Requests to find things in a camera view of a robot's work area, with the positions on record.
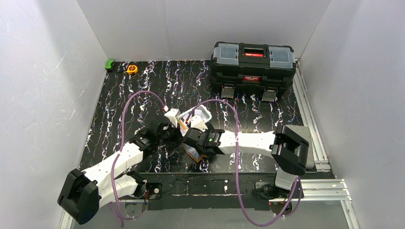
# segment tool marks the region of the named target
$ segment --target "white panel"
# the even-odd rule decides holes
[[[405,1],[333,0],[301,58],[333,171],[361,228],[403,228]]]
[[[216,42],[289,45],[300,57],[330,0],[166,0],[174,60],[210,59]]]
[[[0,228],[57,228],[107,57],[74,0],[0,7]]]
[[[116,61],[167,60],[164,0],[77,0],[104,52]]]
[[[290,45],[296,57],[330,0],[78,0],[109,58],[210,59],[216,42]]]

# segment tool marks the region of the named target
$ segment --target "green object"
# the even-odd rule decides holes
[[[107,61],[106,69],[107,69],[108,71],[113,70],[114,62],[115,62],[115,61],[114,61],[113,59],[109,59],[109,60]]]

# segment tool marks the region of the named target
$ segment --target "gray floor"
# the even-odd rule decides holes
[[[248,210],[259,223],[270,221],[270,211]],[[71,229],[119,229],[108,207],[99,210],[96,216],[84,225],[73,223]],[[127,229],[256,229],[244,217],[241,209],[171,209],[148,211],[139,219],[126,220]],[[285,220],[279,219],[267,228],[277,229],[348,229],[340,201],[303,201],[299,209]]]

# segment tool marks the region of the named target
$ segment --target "black marble tabletop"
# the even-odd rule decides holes
[[[139,71],[128,75],[124,69],[135,64]],[[116,62],[114,70],[107,73],[98,100],[93,122],[83,152],[80,169],[86,169],[119,150],[121,114],[127,99],[136,91],[157,93],[166,105],[184,112],[198,102],[218,98],[209,84],[209,61]],[[238,111],[242,132],[267,132],[277,125],[303,125],[292,88],[274,103],[261,102],[250,94],[239,94],[227,100]],[[126,139],[153,121],[160,113],[156,98],[142,94],[128,108],[125,120]],[[222,103],[207,104],[215,128],[234,131],[235,118],[231,109]],[[240,153],[240,172],[276,171],[275,161],[269,157]],[[234,172],[235,155],[218,155],[195,162],[184,152],[161,148],[131,169],[138,172]]]

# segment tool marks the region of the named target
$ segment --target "toolbox lid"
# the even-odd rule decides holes
[[[220,43],[214,48],[213,57],[217,58],[216,62],[219,64],[238,65],[238,50],[239,44]]]
[[[295,61],[294,53],[288,47],[269,46],[270,68],[292,69]]]

